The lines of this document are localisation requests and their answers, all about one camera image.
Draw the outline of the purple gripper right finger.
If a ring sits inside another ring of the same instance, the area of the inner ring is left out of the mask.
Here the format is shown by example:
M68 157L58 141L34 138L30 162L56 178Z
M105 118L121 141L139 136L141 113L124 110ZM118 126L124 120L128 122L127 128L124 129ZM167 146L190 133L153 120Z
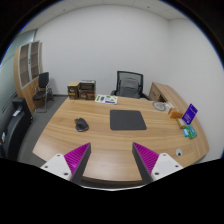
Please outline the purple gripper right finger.
M152 183L182 169L169 154L158 154L136 142L132 143L132 153L144 184Z

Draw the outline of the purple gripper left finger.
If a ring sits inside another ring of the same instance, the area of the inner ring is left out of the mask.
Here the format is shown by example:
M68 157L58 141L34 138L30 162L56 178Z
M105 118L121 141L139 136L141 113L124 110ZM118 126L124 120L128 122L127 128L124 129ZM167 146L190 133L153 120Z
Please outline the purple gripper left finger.
M65 155L56 154L42 166L42 169L80 185L90 154L91 144L86 143Z

